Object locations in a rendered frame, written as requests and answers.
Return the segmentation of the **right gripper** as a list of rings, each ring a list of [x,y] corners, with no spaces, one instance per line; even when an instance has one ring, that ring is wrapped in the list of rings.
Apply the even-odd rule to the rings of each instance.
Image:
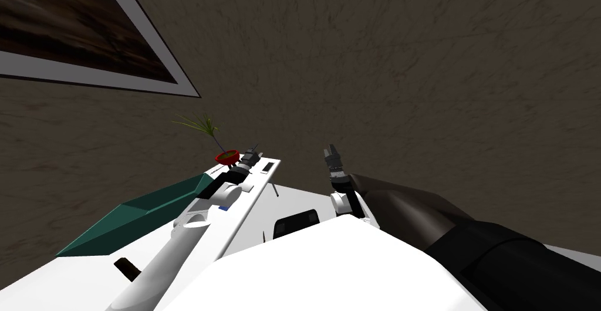
[[[330,180],[349,180],[348,175],[343,171],[341,156],[335,146],[330,144],[330,151],[326,148],[323,152]]]

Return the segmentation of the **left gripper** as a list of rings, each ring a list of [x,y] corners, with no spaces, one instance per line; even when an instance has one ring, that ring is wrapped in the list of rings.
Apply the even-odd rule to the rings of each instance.
[[[257,147],[259,146],[259,143],[256,143],[253,146],[253,151],[252,149],[247,149],[246,153],[244,154],[244,156],[240,159],[238,166],[239,167],[246,167],[246,168],[252,168],[256,165],[256,163],[261,159],[261,154],[257,153]]]

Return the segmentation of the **green plant in red pot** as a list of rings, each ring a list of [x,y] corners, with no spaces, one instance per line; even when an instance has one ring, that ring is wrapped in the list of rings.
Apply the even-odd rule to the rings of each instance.
[[[222,144],[218,141],[215,135],[215,133],[219,131],[219,128],[214,123],[212,123],[212,119],[206,113],[202,115],[202,118],[200,118],[196,114],[193,114],[193,116],[194,120],[185,115],[177,114],[177,117],[179,119],[182,119],[183,121],[173,121],[173,123],[181,124],[186,127],[205,133],[207,136],[209,136],[212,140],[215,141],[215,143],[221,151],[221,153],[215,157],[215,161],[218,164],[232,167],[239,160],[239,151],[227,150],[222,146]]]

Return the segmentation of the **dark picture in white frame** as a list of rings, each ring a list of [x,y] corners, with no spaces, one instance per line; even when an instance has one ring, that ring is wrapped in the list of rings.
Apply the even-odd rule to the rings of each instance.
[[[0,77],[198,97],[138,0],[0,0]]]

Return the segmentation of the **black block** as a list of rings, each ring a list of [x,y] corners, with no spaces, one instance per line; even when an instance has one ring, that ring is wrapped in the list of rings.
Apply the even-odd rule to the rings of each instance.
[[[141,274],[141,270],[127,258],[119,258],[114,265],[130,282],[133,282]]]

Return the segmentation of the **dark green angular box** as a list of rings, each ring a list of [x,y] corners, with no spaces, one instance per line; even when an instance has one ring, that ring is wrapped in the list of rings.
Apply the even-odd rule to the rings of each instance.
[[[56,256],[110,255],[173,221],[211,182],[212,177],[203,173],[126,201],[110,211]]]

